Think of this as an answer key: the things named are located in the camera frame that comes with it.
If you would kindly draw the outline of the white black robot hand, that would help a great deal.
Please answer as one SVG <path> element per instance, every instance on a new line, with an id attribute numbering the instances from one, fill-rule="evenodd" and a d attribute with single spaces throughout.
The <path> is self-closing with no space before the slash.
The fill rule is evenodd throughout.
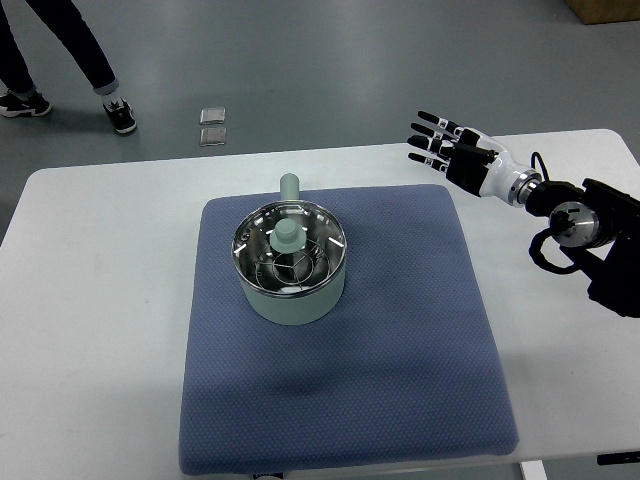
<path id="1" fill-rule="evenodd" d="M 408 144 L 419 151 L 408 158 L 440 173 L 452 184 L 476 197 L 495 197 L 513 207 L 526 203 L 544 176 L 532 166 L 517 162 L 512 152 L 495 138 L 426 111 Z"/>

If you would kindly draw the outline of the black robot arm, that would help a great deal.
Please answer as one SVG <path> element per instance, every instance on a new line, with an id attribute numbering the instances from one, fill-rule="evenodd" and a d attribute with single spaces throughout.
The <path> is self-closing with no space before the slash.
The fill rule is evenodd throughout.
<path id="1" fill-rule="evenodd" d="M 525 209 L 546 217 L 529 255 L 539 268 L 557 274 L 583 272 L 590 300 L 622 317 L 639 317 L 639 201 L 601 181 L 580 188 L 543 181 L 533 187 Z"/>

